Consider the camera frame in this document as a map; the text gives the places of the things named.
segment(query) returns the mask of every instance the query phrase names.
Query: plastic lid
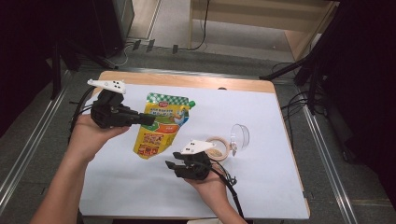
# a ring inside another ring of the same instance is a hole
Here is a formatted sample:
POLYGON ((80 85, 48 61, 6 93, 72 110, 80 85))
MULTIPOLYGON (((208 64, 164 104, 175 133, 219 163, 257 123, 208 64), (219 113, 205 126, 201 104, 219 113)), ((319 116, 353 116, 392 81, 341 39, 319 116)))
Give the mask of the plastic lid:
POLYGON ((236 151, 242 151, 247 148, 249 143, 250 135, 248 133, 248 128, 242 124, 235 124, 231 129, 231 150, 233 151, 233 156, 235 156, 236 151))

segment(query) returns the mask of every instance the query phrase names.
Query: white tracking marker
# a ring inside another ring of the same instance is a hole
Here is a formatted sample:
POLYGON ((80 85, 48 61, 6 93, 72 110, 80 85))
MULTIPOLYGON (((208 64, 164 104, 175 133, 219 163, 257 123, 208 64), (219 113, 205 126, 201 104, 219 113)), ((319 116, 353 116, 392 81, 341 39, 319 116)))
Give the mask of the white tracking marker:
POLYGON ((211 142, 191 140, 186 146, 183 147, 183 149, 181 149, 180 154, 181 155, 193 155, 193 154, 197 154, 199 152, 208 150, 215 146, 216 146, 216 144, 211 143, 211 142))
POLYGON ((88 80, 88 85, 94 86, 94 87, 99 87, 103 88, 108 91, 114 91, 118 93, 125 94, 126 93, 126 88, 125 88, 125 83, 124 81, 119 81, 119 80, 106 80, 106 81, 99 81, 99 80, 88 80))

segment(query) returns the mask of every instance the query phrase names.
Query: white paper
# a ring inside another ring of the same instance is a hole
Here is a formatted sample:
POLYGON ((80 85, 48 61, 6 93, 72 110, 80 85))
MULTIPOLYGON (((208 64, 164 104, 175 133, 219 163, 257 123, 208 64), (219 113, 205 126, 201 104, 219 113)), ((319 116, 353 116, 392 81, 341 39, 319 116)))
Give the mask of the white paper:
MULTIPOLYGON (((250 142, 235 157, 230 154, 224 166, 236 176, 234 189, 245 217, 309 218, 275 94, 131 84, 126 88, 122 103, 138 112, 144 111, 149 92, 186 96, 196 106, 173 145, 149 160, 133 152, 139 125, 108 141, 87 170, 80 202, 84 216, 214 217, 195 189, 177 178, 165 161, 181 164, 172 153, 191 139, 230 140, 231 128, 238 123, 247 126, 250 142)), ((229 200, 234 205, 231 193, 229 200)))

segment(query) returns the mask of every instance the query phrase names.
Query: black cabinet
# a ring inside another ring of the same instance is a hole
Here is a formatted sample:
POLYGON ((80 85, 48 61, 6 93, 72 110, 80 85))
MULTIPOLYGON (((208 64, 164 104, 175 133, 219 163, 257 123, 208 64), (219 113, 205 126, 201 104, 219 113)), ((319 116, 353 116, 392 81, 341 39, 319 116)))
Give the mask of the black cabinet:
POLYGON ((330 120, 352 159, 378 174, 395 206, 396 5, 342 1, 342 7, 347 12, 318 59, 330 120))
MULTIPOLYGON (((45 60, 50 56, 50 38, 43 15, 35 14, 32 5, 30 1, 1 4, 0 137, 51 81, 51 69, 45 60)), ((45 5, 36 6, 46 12, 45 5)))
POLYGON ((101 57, 122 50, 134 19, 132 0, 81 0, 65 18, 67 38, 101 57))

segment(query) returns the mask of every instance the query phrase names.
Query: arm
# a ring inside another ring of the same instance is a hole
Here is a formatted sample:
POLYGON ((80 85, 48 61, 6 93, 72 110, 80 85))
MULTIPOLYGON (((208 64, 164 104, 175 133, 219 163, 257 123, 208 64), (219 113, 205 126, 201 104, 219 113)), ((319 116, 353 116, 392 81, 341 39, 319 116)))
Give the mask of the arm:
POLYGON ((88 163, 108 139, 126 131, 127 127, 100 129, 90 115, 80 116, 59 169, 31 223, 75 224, 88 163))
POLYGON ((185 180, 198 191, 206 205, 212 209, 222 223, 246 223, 228 202, 226 187, 218 175, 210 172, 203 181, 185 180))

